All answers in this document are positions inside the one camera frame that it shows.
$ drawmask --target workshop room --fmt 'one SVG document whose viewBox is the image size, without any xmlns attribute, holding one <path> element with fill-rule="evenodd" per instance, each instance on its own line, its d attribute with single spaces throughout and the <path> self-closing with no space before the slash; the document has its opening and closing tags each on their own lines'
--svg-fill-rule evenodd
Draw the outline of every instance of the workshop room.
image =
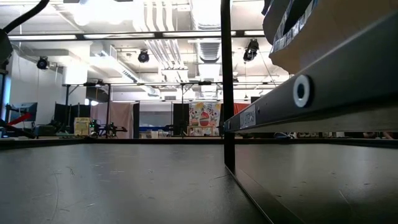
<svg viewBox="0 0 398 224">
<path fill-rule="evenodd" d="M 0 223 L 396 223 L 398 0 L 0 1 Z"/>
</svg>

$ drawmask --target colorful poster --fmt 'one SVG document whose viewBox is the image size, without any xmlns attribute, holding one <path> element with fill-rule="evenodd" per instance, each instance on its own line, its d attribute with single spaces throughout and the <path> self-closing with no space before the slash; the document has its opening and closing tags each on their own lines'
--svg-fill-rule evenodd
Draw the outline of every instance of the colorful poster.
<svg viewBox="0 0 398 224">
<path fill-rule="evenodd" d="M 189 125 L 193 127 L 209 127 L 201 132 L 206 135 L 216 135 L 220 125 L 221 103 L 190 103 Z"/>
</svg>

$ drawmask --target gray table surface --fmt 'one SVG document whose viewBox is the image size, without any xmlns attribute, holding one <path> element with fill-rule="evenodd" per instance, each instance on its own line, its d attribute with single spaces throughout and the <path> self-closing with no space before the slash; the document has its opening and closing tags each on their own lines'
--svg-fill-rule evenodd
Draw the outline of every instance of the gray table surface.
<svg viewBox="0 0 398 224">
<path fill-rule="evenodd" d="M 222 146 L 89 144 L 0 152 L 0 223 L 265 223 Z"/>
<path fill-rule="evenodd" d="M 236 163 L 304 223 L 397 223 L 398 149 L 238 146 Z"/>
</svg>

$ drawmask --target round hole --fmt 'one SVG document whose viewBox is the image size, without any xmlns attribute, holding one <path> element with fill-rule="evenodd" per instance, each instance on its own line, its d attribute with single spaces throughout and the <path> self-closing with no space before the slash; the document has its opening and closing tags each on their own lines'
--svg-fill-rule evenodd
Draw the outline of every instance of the round hole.
<svg viewBox="0 0 398 224">
<path fill-rule="evenodd" d="M 297 87 L 297 96 L 302 99 L 304 97 L 305 87 L 303 84 L 299 84 Z"/>
<path fill-rule="evenodd" d="M 310 101 L 311 95 L 310 77 L 299 75 L 293 85 L 293 99 L 298 107 L 304 107 Z"/>
</svg>

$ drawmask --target ceiling light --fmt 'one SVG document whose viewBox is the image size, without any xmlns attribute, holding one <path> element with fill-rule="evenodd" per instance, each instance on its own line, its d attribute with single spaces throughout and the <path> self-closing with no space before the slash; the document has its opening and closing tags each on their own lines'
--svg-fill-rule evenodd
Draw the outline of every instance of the ceiling light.
<svg viewBox="0 0 398 224">
<path fill-rule="evenodd" d="M 164 37 L 221 37 L 221 31 L 191 31 L 191 32 L 165 32 Z"/>
<path fill-rule="evenodd" d="M 136 100 L 138 102 L 166 102 L 165 100 Z"/>
<path fill-rule="evenodd" d="M 97 102 L 97 101 L 94 101 L 94 100 L 92 100 L 92 101 L 91 101 L 91 105 L 92 105 L 92 106 L 96 106 L 96 105 L 98 105 L 98 102 Z"/>
<path fill-rule="evenodd" d="M 75 35 L 10 35 L 11 41 L 36 41 L 36 40 L 76 40 Z"/>
<path fill-rule="evenodd" d="M 263 82 L 241 82 L 234 83 L 234 85 L 265 85 Z"/>
<path fill-rule="evenodd" d="M 135 100 L 113 100 L 113 103 L 135 103 Z"/>
<path fill-rule="evenodd" d="M 142 39 L 153 38 L 154 33 L 130 33 L 130 34 L 85 34 L 86 39 Z"/>
<path fill-rule="evenodd" d="M 138 86 L 137 83 L 111 83 L 111 86 Z"/>
<path fill-rule="evenodd" d="M 263 30 L 249 30 L 249 31 L 244 31 L 244 35 L 260 35 L 260 36 L 264 36 L 264 31 Z"/>
<path fill-rule="evenodd" d="M 146 86 L 179 86 L 179 83 L 144 83 Z"/>
</svg>

